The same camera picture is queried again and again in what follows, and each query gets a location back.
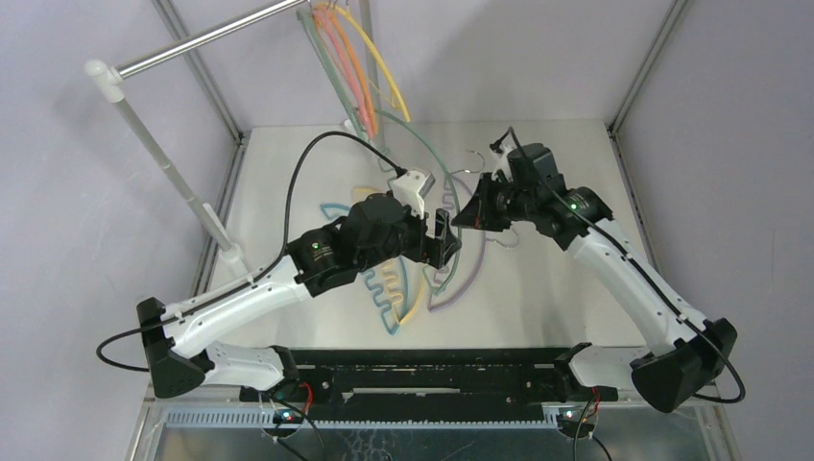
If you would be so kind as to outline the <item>teal wavy hanger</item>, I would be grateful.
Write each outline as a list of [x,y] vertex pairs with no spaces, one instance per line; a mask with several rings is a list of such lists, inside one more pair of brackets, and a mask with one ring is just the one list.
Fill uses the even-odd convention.
[[[416,138],[432,155],[434,160],[438,163],[439,167],[443,172],[443,194],[442,194],[442,209],[447,210],[449,213],[453,211],[460,210],[460,200],[458,196],[458,188],[457,186],[460,185],[464,191],[468,194],[471,194],[471,190],[468,186],[460,180],[455,172],[450,172],[447,168],[445,161],[442,159],[441,155],[437,152],[437,150],[430,144],[430,142],[422,136],[415,128],[411,126],[409,122],[403,121],[392,115],[383,109],[377,109],[375,111],[378,115],[386,117],[389,121],[396,123],[401,128],[408,131],[414,138]],[[429,310],[441,310],[446,308],[449,305],[456,303],[459,299],[461,299],[465,293],[469,290],[471,285],[475,282],[478,274],[480,273],[486,252],[486,245],[487,239],[485,237],[481,238],[480,243],[477,246],[478,253],[475,259],[475,264],[472,271],[469,275],[464,279],[463,283],[450,294],[450,296],[442,301],[433,301],[430,304]],[[423,275],[425,280],[429,283],[431,288],[431,294],[433,298],[438,298],[441,294],[446,292],[448,285],[455,279],[457,274],[458,266],[460,265],[461,254],[455,255],[453,263],[451,266],[446,266],[446,272],[443,270],[438,270],[433,277]]]

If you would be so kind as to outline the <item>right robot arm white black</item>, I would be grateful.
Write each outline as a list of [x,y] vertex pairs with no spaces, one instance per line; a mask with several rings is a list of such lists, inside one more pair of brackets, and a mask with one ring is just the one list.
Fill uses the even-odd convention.
[[685,301],[643,258],[592,189],[570,188],[552,151],[541,143],[509,147],[495,141],[493,172],[481,174],[453,226],[504,231],[534,225],[587,268],[612,294],[644,339],[641,348],[583,342],[555,361],[561,400],[577,400],[593,387],[637,392],[651,407],[671,413],[724,370],[737,331],[725,318],[711,321]]

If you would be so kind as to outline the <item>yellow smooth hanger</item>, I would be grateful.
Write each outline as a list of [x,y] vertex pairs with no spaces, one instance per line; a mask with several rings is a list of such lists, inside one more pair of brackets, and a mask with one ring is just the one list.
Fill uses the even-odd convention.
[[351,12],[347,8],[337,6],[334,2],[323,3],[323,6],[329,12],[338,13],[341,17],[343,17],[345,19],[345,21],[356,31],[356,33],[359,35],[359,37],[361,37],[361,39],[363,40],[363,42],[365,43],[365,45],[367,47],[368,52],[370,53],[370,55],[374,59],[374,62],[376,63],[377,67],[379,68],[382,75],[384,76],[385,81],[387,82],[387,86],[388,86],[388,88],[390,90],[390,97],[387,99],[388,104],[392,108],[397,109],[401,113],[402,120],[404,122],[407,122],[407,123],[411,122],[411,114],[410,114],[410,111],[408,109],[408,106],[407,106],[407,104],[406,104],[406,102],[405,102],[405,100],[404,100],[404,98],[402,96],[400,88],[398,87],[397,83],[395,82],[395,78],[394,78],[394,76],[393,76],[393,74],[392,74],[392,72],[390,70],[390,67],[385,62],[385,60],[382,57],[381,53],[379,52],[376,45],[374,44],[372,34],[368,33],[365,30],[365,28],[362,26],[362,24],[360,22],[358,22],[353,17]]

